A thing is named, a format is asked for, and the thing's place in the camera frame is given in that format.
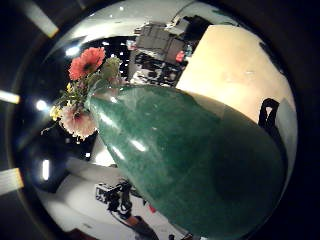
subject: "red flower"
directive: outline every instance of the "red flower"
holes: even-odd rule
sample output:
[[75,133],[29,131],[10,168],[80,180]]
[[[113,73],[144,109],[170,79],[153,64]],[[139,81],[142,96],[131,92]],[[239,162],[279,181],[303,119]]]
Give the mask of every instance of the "red flower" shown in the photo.
[[80,57],[71,62],[69,77],[71,80],[78,80],[97,70],[105,57],[104,48],[89,48],[84,50]]

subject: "white surface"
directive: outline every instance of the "white surface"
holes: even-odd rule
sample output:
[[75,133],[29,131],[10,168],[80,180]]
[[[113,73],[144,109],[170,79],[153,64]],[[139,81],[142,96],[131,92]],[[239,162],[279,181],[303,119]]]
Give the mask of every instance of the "white surface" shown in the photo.
[[[108,175],[108,168],[100,168],[106,169],[106,177],[110,178],[107,183],[115,182],[113,176]],[[70,174],[55,194],[41,190],[37,190],[37,193],[45,209],[64,231],[78,228],[102,240],[134,239],[135,234],[132,230],[118,223],[106,210],[107,205],[95,200],[96,183],[99,181],[88,181]],[[169,234],[174,234],[177,239],[183,237],[165,217],[158,212],[151,213],[148,204],[142,204],[142,199],[131,196],[131,201],[132,214],[141,216],[153,228],[159,239],[168,239]]]
[[177,88],[222,102],[258,122],[266,98],[286,99],[295,111],[290,86],[249,31],[209,26]]

